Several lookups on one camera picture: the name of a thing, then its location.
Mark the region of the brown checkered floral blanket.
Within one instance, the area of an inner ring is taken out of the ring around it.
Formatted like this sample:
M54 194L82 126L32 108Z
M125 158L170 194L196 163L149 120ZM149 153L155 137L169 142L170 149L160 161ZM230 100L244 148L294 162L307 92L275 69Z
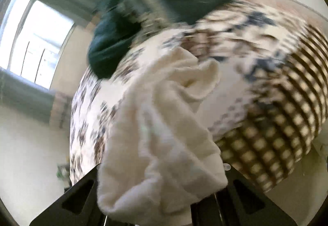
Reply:
M69 178L100 163L125 91L171 48L220 64L199 119L231 164L269 191L294 170L327 121L327 18L292 0L234 0L193 26L133 44L108 79L84 73L72 101Z

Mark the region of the bright window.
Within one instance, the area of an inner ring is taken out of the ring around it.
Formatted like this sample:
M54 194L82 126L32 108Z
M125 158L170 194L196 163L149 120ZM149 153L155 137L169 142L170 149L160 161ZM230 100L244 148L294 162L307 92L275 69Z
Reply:
M39 0L9 0L1 18L1 68L49 89L74 22Z

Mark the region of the white fleece pants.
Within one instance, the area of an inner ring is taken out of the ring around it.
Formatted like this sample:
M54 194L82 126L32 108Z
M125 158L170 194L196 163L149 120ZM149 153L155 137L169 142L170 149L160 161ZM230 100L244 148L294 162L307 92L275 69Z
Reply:
M97 201L110 219L189 225L191 205L224 189L221 152L196 112L219 82L214 60L174 48L125 92L98 171Z

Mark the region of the dark green garment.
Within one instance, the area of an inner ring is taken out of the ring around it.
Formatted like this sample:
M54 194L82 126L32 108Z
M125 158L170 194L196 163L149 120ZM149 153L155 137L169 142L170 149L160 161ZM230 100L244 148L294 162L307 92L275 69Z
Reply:
M232 0L101 0L101 18L88 49L88 62L99 79L110 78L131 45L144 42L174 24L194 25Z

